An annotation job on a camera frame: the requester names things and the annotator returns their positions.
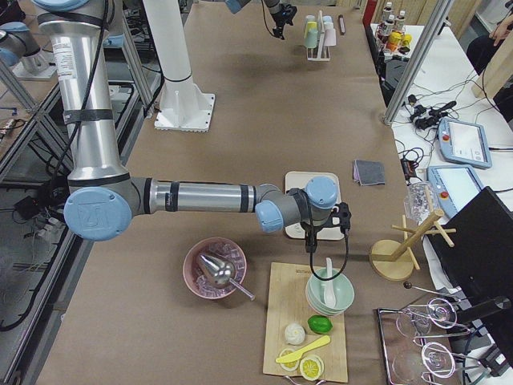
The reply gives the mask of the pink cup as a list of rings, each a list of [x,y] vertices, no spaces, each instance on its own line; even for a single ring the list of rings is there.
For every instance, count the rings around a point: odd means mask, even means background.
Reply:
[[[337,33],[334,28],[325,29],[324,47],[335,47],[337,45]]]

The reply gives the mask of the white ceramic spoon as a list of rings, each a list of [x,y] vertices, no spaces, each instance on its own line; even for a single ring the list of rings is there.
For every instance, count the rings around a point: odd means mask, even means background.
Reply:
[[[330,257],[327,257],[325,259],[325,272],[328,281],[325,281],[323,293],[324,303],[329,308],[334,308],[336,306],[337,299],[333,288],[333,263]]]

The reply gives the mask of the black monitor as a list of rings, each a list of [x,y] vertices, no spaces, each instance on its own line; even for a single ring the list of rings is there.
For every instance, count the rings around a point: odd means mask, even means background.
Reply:
[[[430,237],[450,282],[472,304],[504,296],[512,299],[512,212],[489,187],[483,188],[446,227],[454,246]]]

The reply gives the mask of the green lime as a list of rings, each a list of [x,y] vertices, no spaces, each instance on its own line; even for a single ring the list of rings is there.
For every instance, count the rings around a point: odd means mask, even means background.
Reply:
[[[323,315],[312,315],[307,320],[309,329],[315,334],[328,334],[333,329],[329,318]]]

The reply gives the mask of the green stacked bowls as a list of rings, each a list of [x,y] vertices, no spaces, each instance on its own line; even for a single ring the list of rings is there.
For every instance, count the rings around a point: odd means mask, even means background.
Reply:
[[[342,314],[355,298],[353,285],[344,274],[330,281],[322,281],[312,274],[307,281],[305,294],[309,306],[327,317]]]

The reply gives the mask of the blue teach pendant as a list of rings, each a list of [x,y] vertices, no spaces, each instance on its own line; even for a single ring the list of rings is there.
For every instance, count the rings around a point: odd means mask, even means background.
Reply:
[[[480,124],[443,117],[438,125],[438,141],[447,162],[481,169],[492,167],[486,132]]]
[[[483,189],[483,183],[470,165],[430,166],[426,172],[434,195],[449,219]]]

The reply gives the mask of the green cup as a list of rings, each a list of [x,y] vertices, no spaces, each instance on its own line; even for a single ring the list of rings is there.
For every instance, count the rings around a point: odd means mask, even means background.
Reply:
[[[308,27],[305,30],[304,46],[307,49],[313,49],[317,47],[317,33],[318,30],[315,26]]]

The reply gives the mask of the yellow plastic knife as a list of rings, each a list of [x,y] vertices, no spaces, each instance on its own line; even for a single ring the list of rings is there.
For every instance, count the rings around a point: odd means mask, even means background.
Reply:
[[[331,338],[329,335],[322,335],[320,338],[293,351],[292,353],[288,353],[286,355],[277,357],[275,359],[275,363],[291,363],[294,361],[298,361],[301,359],[301,357],[303,356],[304,353],[307,353],[307,352],[313,351],[317,348],[326,346],[326,345],[330,344],[330,342],[331,342]]]

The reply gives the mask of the aluminium frame post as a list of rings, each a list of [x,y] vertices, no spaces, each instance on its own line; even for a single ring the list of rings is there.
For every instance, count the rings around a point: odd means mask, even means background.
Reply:
[[[442,25],[446,21],[446,17],[448,16],[453,4],[454,0],[437,1],[383,116],[383,123],[385,125],[390,126],[396,118],[396,115],[406,98],[407,92],[416,79],[422,63],[431,48],[434,38],[437,36]]]

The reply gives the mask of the pink bowl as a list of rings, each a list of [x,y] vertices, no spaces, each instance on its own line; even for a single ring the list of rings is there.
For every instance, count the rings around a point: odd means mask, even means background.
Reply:
[[[216,300],[242,288],[246,268],[246,257],[236,242],[211,237],[199,241],[188,251],[183,277],[195,295]]]

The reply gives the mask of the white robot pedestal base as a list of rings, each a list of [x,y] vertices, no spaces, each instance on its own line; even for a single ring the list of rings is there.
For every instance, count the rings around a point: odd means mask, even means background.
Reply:
[[[177,1],[143,3],[164,76],[155,127],[159,130],[207,132],[215,96],[195,84]]]

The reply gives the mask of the wooden cutting board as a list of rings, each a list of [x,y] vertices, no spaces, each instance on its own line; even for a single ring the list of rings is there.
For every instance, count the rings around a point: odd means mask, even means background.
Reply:
[[[305,265],[274,262],[271,265],[269,298],[265,332],[263,373],[266,375],[290,375],[276,358],[289,344],[285,341],[285,328],[290,323],[299,323],[305,329],[304,344],[319,338],[308,326],[307,320],[314,311],[307,302],[305,287],[310,273]],[[329,332],[330,344],[313,350],[325,364],[322,378],[329,382],[349,381],[345,318],[338,315],[331,319],[333,329]]]

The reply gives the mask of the grey folded cloth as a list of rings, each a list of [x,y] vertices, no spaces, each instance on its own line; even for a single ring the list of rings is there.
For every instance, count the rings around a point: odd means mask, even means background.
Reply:
[[[384,166],[377,161],[355,160],[353,180],[361,186],[383,185],[386,183]]]

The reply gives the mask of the white steamed bun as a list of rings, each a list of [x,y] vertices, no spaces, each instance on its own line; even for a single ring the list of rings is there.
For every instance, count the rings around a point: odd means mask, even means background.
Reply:
[[[305,329],[296,322],[288,324],[284,331],[285,342],[289,345],[299,346],[305,341]]]

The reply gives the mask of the wooden mug tree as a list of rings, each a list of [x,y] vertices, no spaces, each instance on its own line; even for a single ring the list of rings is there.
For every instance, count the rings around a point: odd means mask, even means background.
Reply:
[[[412,248],[426,235],[439,235],[450,247],[454,242],[450,238],[456,229],[445,229],[440,224],[444,211],[435,202],[435,194],[427,182],[412,184],[404,200],[406,213],[402,223],[393,228],[402,232],[403,241],[380,240],[370,249],[370,264],[374,271],[385,279],[394,282],[404,281],[420,265]]]

